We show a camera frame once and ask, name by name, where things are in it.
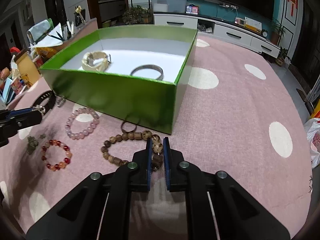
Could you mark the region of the small alarm clock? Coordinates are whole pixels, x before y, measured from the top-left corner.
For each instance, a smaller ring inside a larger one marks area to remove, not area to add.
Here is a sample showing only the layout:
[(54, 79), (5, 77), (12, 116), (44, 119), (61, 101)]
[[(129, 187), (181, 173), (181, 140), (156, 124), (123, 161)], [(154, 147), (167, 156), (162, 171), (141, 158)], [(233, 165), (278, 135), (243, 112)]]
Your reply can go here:
[(267, 36), (268, 36), (268, 31), (263, 29), (263, 30), (261, 31), (261, 34), (262, 34), (262, 36), (263, 36), (264, 38), (267, 38)]

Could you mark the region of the white tv cabinet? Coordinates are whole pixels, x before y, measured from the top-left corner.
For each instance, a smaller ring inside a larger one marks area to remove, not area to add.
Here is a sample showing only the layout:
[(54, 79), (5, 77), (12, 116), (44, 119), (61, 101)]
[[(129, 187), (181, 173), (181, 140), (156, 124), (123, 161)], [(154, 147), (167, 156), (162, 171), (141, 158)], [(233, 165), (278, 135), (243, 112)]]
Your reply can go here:
[(212, 29), (208, 34), (218, 40), (247, 48), (259, 54), (265, 53), (274, 58), (280, 53), (280, 48), (266, 38), (226, 22), (168, 12), (155, 12), (153, 18), (155, 25), (170, 25), (189, 29), (197, 29), (203, 23)]

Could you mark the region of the black wristband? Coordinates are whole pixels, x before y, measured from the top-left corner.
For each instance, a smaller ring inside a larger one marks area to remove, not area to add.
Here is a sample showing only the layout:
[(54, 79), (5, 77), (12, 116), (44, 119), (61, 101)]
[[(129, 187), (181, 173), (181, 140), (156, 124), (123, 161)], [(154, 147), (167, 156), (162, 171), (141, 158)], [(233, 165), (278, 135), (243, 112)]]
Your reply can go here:
[(56, 95), (52, 90), (45, 91), (42, 93), (32, 104), (32, 107), (34, 108), (37, 105), (44, 106), (46, 108), (46, 113), (49, 112), (49, 110), (53, 109), (54, 105), (56, 103)]

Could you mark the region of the potted green plant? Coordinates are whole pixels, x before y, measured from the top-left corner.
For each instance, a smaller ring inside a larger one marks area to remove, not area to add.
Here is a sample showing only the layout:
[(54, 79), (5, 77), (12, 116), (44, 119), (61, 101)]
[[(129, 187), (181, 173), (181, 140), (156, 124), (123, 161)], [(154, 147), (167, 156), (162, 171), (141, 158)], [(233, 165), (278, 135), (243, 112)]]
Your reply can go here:
[(130, 7), (123, 14), (123, 22), (127, 25), (133, 24), (151, 24), (152, 15), (151, 10), (146, 9), (140, 5)]

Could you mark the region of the small silver charm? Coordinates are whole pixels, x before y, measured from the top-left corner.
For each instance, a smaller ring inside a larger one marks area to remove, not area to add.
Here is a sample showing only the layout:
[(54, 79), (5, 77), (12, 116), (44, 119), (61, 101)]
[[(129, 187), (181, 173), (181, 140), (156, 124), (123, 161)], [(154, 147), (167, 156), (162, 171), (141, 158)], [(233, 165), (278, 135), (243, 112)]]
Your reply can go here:
[(44, 117), (44, 115), (46, 114), (46, 108), (44, 106), (37, 105), (34, 107), (34, 109), (39, 111), (41, 113), (42, 117)]

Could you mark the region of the silver metal bangle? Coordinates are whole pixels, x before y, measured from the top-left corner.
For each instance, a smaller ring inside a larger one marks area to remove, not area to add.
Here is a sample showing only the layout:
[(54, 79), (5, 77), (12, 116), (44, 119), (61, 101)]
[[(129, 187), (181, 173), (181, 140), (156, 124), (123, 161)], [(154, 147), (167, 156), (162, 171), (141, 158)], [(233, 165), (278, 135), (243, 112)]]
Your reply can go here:
[(134, 68), (130, 76), (149, 78), (162, 81), (164, 78), (163, 69), (154, 64), (144, 64)]

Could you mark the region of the potted plant right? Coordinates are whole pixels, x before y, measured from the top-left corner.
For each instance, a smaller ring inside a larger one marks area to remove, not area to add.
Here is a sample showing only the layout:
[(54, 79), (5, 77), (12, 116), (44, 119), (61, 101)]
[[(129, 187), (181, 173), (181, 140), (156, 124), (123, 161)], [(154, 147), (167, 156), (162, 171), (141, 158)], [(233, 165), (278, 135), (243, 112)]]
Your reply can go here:
[(277, 19), (273, 19), (271, 22), (271, 38), (270, 41), (274, 45), (278, 45), (281, 38), (286, 34), (286, 29)]

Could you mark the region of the clear plastic storage bin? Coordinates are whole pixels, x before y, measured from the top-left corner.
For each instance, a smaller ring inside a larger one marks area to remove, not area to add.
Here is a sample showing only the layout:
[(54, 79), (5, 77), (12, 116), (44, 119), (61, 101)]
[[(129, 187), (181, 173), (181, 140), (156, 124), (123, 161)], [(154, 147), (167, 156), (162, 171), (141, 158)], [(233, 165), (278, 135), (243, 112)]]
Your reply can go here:
[(188, 0), (151, 0), (154, 12), (185, 13)]

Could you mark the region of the cream white wristwatch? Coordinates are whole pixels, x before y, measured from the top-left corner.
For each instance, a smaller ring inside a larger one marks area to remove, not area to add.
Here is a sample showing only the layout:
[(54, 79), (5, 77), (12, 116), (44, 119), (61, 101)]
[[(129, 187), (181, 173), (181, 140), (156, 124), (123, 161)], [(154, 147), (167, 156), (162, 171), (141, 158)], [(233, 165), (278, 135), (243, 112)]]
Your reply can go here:
[(104, 72), (111, 64), (111, 55), (103, 51), (86, 53), (82, 58), (82, 68), (85, 71)]

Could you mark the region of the white paper sheet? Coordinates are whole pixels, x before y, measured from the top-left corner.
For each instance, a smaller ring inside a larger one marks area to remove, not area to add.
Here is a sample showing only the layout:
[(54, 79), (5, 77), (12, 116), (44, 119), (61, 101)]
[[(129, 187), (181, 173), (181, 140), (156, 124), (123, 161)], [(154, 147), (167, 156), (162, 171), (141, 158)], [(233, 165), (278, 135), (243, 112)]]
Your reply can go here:
[(31, 45), (30, 48), (44, 48), (55, 47), (63, 44), (63, 41), (59, 39), (59, 33), (62, 36), (61, 23), (59, 23), (52, 31), (49, 32), (49, 36), (46, 35), (41, 41), (35, 45)]

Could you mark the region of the small floor plant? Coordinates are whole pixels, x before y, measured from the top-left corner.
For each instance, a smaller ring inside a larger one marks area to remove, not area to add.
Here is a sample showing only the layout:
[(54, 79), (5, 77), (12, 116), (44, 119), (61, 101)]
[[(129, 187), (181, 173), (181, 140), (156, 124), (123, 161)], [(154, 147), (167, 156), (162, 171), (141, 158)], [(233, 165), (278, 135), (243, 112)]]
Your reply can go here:
[(291, 62), (291, 58), (288, 56), (289, 50), (281, 47), (278, 57), (276, 58), (276, 65), (282, 67), (285, 64), (286, 59), (288, 59), (289, 63)]

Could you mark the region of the green cardboard box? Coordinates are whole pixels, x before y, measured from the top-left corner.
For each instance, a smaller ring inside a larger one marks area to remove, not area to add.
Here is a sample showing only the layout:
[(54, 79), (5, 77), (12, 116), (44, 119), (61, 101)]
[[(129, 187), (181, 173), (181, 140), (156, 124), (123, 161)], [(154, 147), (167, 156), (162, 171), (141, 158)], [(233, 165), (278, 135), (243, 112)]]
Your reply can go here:
[[(170, 134), (187, 88), (197, 30), (161, 25), (98, 29), (70, 44), (40, 69), (59, 96), (159, 132)], [(104, 72), (85, 71), (88, 52), (111, 55)], [(162, 81), (130, 76), (144, 64), (163, 69)]]

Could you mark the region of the yellow bear cup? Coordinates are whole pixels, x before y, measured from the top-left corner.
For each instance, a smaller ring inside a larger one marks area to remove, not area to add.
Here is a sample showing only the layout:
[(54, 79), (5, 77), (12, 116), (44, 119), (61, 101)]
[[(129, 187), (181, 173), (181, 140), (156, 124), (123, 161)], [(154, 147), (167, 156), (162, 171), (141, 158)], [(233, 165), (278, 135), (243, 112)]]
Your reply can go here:
[(32, 59), (30, 58), (28, 51), (26, 49), (22, 49), (15, 56), (14, 61), (17, 64), (20, 76), (25, 85), (28, 88), (32, 87), (41, 76)]

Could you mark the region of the pink polka dot tablecloth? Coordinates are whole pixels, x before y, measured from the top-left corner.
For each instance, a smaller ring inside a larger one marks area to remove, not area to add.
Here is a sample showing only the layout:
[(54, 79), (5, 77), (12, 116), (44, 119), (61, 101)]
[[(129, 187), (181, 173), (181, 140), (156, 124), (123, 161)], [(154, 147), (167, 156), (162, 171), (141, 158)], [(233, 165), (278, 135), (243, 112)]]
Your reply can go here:
[[(121, 121), (101, 114), (81, 140), (65, 132), (79, 108), (55, 107), (1, 148), (2, 209), (27, 231), (92, 172), (116, 166), (101, 147)], [(310, 206), (309, 144), (290, 94), (273, 68), (248, 49), (200, 35), (170, 146), (201, 170), (224, 170), (294, 236)]]

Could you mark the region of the white plastic shopping bag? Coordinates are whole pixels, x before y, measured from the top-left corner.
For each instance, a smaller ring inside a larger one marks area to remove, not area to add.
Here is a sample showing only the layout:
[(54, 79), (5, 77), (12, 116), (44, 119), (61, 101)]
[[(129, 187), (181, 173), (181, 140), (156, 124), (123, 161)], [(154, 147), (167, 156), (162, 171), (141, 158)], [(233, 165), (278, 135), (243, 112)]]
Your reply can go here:
[(320, 159), (320, 123), (319, 118), (312, 118), (304, 124), (306, 138), (310, 146), (312, 169), (319, 165)]

